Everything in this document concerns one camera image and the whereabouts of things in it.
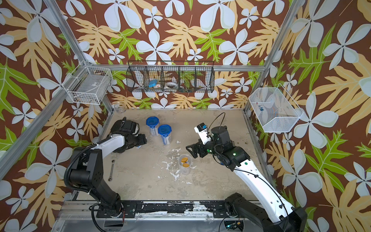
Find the blue lid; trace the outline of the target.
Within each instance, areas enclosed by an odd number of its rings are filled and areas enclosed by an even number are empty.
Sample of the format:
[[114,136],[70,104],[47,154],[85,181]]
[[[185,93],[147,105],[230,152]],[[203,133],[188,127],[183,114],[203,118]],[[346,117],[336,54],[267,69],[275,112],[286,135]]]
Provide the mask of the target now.
[[146,125],[150,128],[156,128],[159,125],[159,118],[155,116],[148,117],[146,120]]
[[168,124],[160,125],[158,128],[158,134],[163,137],[168,137],[172,132],[172,128]]

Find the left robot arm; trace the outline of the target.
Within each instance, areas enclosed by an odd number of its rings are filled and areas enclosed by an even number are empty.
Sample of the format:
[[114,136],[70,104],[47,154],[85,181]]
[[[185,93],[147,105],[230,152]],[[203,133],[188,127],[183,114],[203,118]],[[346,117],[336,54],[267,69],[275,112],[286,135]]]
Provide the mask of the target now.
[[103,179],[103,159],[111,153],[123,153],[146,143],[146,136],[140,134],[137,122],[126,117],[116,121],[105,139],[74,150],[64,173],[66,187],[88,193],[97,201],[103,214],[120,215],[123,210],[121,198]]

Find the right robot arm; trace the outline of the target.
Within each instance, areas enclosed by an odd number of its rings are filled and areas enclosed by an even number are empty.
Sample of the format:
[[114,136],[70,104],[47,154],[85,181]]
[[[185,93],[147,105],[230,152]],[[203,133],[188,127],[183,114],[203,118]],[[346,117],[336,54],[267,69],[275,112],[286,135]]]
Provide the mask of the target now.
[[193,158],[211,154],[220,164],[234,172],[256,196],[261,206],[234,193],[225,200],[229,216],[250,220],[264,232],[302,232],[307,222],[307,213],[294,207],[266,180],[251,157],[230,139],[226,126],[211,130],[204,123],[197,125],[198,142],[186,146]]

